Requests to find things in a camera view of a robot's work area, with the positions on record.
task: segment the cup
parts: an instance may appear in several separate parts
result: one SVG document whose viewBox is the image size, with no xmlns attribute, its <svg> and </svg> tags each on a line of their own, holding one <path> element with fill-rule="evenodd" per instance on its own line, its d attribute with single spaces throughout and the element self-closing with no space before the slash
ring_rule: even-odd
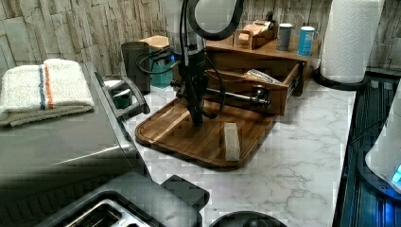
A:
<svg viewBox="0 0 401 227">
<path fill-rule="evenodd" d="M 150 75 L 142 73 L 136 67 L 136 58 L 139 55 L 147 55 L 149 46 L 144 42 L 129 42 L 121 45 L 127 77 L 138 87 L 142 95 L 150 93 Z M 143 62 L 145 69 L 149 70 L 149 60 Z"/>
<path fill-rule="evenodd" d="M 288 51 L 292 24 L 280 24 L 277 33 L 277 51 Z"/>
<path fill-rule="evenodd" d="M 313 26 L 302 26 L 300 32 L 300 39 L 298 43 L 297 54 L 300 56 L 310 56 L 313 46 L 313 36 L 315 33 L 315 27 Z"/>
</svg>

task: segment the electrical cord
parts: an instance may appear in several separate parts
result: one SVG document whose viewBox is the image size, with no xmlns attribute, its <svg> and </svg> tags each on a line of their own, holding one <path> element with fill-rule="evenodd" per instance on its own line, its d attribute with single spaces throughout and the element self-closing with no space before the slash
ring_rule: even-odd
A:
<svg viewBox="0 0 401 227">
<path fill-rule="evenodd" d="M 147 69 L 144 69 L 144 68 L 142 67 L 142 65 L 143 65 L 143 63 L 144 63 L 146 60 L 149 60 L 149 59 L 151 59 L 151 58 L 158 57 L 159 55 L 162 55 L 164 52 L 166 52 L 168 49 L 169 49 L 169 47 L 165 47 L 165 48 L 163 48 L 163 49 L 161 49 L 161 50 L 159 50 L 159 51 L 157 51 L 157 52 L 154 52 L 154 53 L 140 54 L 140 55 L 136 56 L 136 58 L 135 58 L 135 65 L 136 65 L 136 68 L 139 69 L 139 71 L 141 71 L 141 72 L 144 73 L 144 74 L 160 75 L 160 74 L 167 73 L 168 71 L 171 70 L 170 67 L 169 67 L 168 69 L 164 70 L 164 71 L 161 71 L 161 72 L 153 72 L 153 66 L 154 66 L 154 63 L 155 63 L 155 62 L 153 62 L 150 71 L 147 70 Z"/>
<path fill-rule="evenodd" d="M 183 5 L 181 7 L 181 15 L 180 15 L 180 48 L 181 48 L 181 55 L 183 57 L 185 56 L 185 49 L 183 48 L 183 16 L 185 11 L 185 2 L 186 0 L 183 0 Z"/>
<path fill-rule="evenodd" d="M 353 139 L 353 140 L 348 144 L 348 146 L 354 145 L 354 144 L 355 144 L 356 142 L 358 142 L 361 138 L 363 138 L 363 136 L 365 136 L 365 135 L 367 134 L 367 131 L 371 130 L 373 127 L 375 127 L 375 126 L 377 126 L 377 125 L 379 125 L 379 124 L 381 124 L 381 123 L 383 123 L 383 122 L 386 122 L 386 120 L 387 120 L 387 117 L 385 117 L 385 118 L 383 118 L 383 119 L 381 119 L 381 120 L 378 120 L 378 121 L 377 121 L 376 123 L 374 123 L 373 125 L 371 125 L 371 126 L 367 127 L 366 129 L 364 129 L 362 132 L 359 133 L 359 135 L 357 136 L 357 138 Z"/>
<path fill-rule="evenodd" d="M 213 70 L 215 70 L 216 74 L 218 75 L 218 81 L 220 83 L 220 108 L 218 110 L 218 113 L 221 114 L 225 107 L 225 86 L 224 86 L 223 78 L 221 77 L 221 74 L 218 72 L 216 66 L 212 63 L 212 61 L 209 58 L 207 58 L 207 56 L 206 56 L 206 59 L 207 59 L 207 61 L 209 61 Z"/>
</svg>

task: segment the wood plank wall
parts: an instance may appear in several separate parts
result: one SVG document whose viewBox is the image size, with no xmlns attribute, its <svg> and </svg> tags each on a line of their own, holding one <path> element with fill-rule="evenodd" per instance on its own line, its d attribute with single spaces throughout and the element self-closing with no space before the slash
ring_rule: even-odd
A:
<svg viewBox="0 0 401 227">
<path fill-rule="evenodd" d="M 49 58 L 119 75 L 120 46 L 165 34 L 163 0 L 0 0 L 0 75 Z"/>
<path fill-rule="evenodd" d="M 278 22 L 314 26 L 323 40 L 332 0 L 247 0 L 243 20 L 274 12 Z M 0 75 L 49 58 L 93 61 L 121 73 L 121 44 L 166 35 L 164 0 L 0 0 Z M 370 64 L 401 70 L 401 3 L 386 0 Z"/>
</svg>

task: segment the white marble surface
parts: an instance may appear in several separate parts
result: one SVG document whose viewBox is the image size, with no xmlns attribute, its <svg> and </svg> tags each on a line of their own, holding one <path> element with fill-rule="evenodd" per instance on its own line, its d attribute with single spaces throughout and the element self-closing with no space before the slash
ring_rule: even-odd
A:
<svg viewBox="0 0 401 227">
<path fill-rule="evenodd" d="M 151 114 L 174 97 L 171 89 L 152 87 L 146 96 Z M 175 174 L 210 193 L 200 211 L 203 227 L 244 210 L 273 216 L 288 227 L 331 226 L 354 99 L 354 92 L 311 81 L 301 97 L 290 98 L 286 114 L 276 118 L 259 151 L 235 171 L 207 169 L 136 146 L 156 183 Z M 132 137 L 147 117 L 141 114 L 129 121 Z"/>
</svg>

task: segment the folded towel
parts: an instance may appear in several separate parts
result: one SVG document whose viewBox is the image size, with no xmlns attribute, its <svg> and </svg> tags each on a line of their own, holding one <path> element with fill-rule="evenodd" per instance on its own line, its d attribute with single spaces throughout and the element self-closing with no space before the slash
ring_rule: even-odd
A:
<svg viewBox="0 0 401 227">
<path fill-rule="evenodd" d="M 46 60 L 9 69 L 3 76 L 0 125 L 18 126 L 83 113 L 95 103 L 77 62 Z"/>
</svg>

